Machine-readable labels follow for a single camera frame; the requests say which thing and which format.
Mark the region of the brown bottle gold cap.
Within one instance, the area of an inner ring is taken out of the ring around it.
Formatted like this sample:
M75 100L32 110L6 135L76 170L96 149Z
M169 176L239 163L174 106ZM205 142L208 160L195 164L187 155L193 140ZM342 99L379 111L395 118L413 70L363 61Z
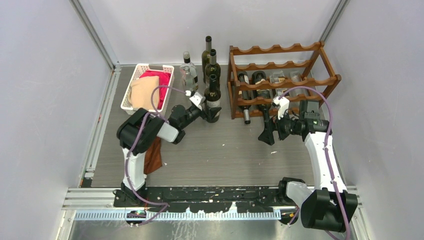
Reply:
M237 79L242 83L246 83L246 84L250 83L249 77L246 71L238 71ZM238 97L246 101L251 99L250 92L247 90L240 90L238 92ZM250 107L251 107L250 105L239 105L239 108L241 109L243 113L243 121L245 125L249 125L251 123L250 111L249 111Z

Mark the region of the brown wooden wine rack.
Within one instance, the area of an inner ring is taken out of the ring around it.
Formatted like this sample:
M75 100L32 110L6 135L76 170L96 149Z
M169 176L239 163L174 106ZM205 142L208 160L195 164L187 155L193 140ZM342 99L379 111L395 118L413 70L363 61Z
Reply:
M340 74L336 74L334 71L331 62L324 49L325 42L318 41L309 46L303 46L300 43L295 43L289 47L282 47L279 44L275 44L269 48L261 48L258 45L252 46L250 49L243 50L236 46L229 47L229 64L227 71L227 88L229 95L230 103L230 116L232 119L242 118L243 113L239 111L239 106L244 105L260 105L260 104L270 104L271 99L264 99L262 97L255 97L252 100L243 100L239 97L239 91L255 91L255 90L276 90L276 89L289 89L294 87L318 87L325 86L325 90L321 94L328 98L330 94L334 91L336 86L341 82L342 77ZM282 64L277 64L274 62L268 62L267 64L256 64L250 63L246 66L236 64L235 56L242 55L266 55L266 54L280 54L280 53L295 53L295 52L308 52L312 51L310 59L305 60L300 63L295 63L293 61L287 61ZM316 80L312 77L309 77L309 74L316 63L318 57L321 57L323 64L328 72L329 78L325 80ZM301 74L302 80L300 82L293 82L291 79L285 80L285 82L272 83L269 81L269 78L266 78L266 81L259 84L254 84L253 80L249 80L249 84L245 82L240 82L238 80L237 72L239 71L259 71L259 70L282 70L282 69L292 69L292 68L303 68L304 71Z

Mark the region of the dark wine bottle front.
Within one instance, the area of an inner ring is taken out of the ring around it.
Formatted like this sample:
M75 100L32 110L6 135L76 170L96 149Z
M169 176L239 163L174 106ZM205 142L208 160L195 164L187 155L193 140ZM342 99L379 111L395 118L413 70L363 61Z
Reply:
M252 73L252 82L257 85L266 81L266 73L264 71L258 70ZM262 97L263 99L271 99L271 94L268 89L259 89L254 90L253 95L255 98ZM270 114L269 110L271 108L271 104L264 103L259 104L258 108L262 111L264 128L268 129L270 127Z

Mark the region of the tall slim clear bottle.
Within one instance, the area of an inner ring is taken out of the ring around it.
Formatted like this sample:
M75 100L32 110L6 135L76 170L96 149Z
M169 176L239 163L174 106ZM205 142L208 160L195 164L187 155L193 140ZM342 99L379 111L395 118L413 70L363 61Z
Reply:
M197 74L196 71L193 70L192 67L184 66L182 68L182 81L184 90L186 91L186 95L192 97L197 91Z

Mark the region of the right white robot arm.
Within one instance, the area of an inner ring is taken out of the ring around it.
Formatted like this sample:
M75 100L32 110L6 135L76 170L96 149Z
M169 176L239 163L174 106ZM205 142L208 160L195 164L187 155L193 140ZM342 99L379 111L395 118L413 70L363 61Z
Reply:
M290 135L301 136L312 164L314 189L297 178L285 177L277 198L283 205L293 202L299 207L302 225L308 229L327 232L350 232L350 223L357 207L358 198L349 193L341 179L333 151L330 122L322 119L319 102L302 100L298 117L289 114L289 100L276 97L272 101L277 115L265 121L265 128L258 140L273 145L273 132L280 140Z

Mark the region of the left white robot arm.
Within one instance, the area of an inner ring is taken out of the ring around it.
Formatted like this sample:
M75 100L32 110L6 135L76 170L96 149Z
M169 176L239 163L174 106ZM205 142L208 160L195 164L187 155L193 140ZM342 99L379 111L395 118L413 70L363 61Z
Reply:
M116 136L124 154L124 179L116 197L133 206L146 200L145 157L155 140L178 144L186 135L184 129L198 118L212 120L219 115L220 106L202 108L192 104L189 108L176 105L167 120L154 116L141 108L117 130Z

